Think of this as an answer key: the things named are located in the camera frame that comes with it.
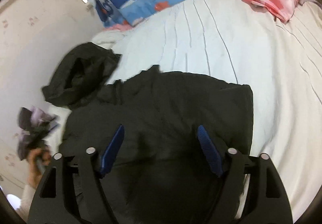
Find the person left hand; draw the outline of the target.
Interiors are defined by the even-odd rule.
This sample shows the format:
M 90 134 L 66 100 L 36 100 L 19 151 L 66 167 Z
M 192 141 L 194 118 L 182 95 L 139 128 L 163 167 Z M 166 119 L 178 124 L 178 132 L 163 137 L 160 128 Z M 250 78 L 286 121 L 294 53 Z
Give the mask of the person left hand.
M 48 166 L 50 161 L 51 153 L 47 146 L 44 148 L 36 148 L 29 152 L 27 157 L 29 165 L 27 182 L 32 188 L 37 189 L 43 176 L 40 166 Z

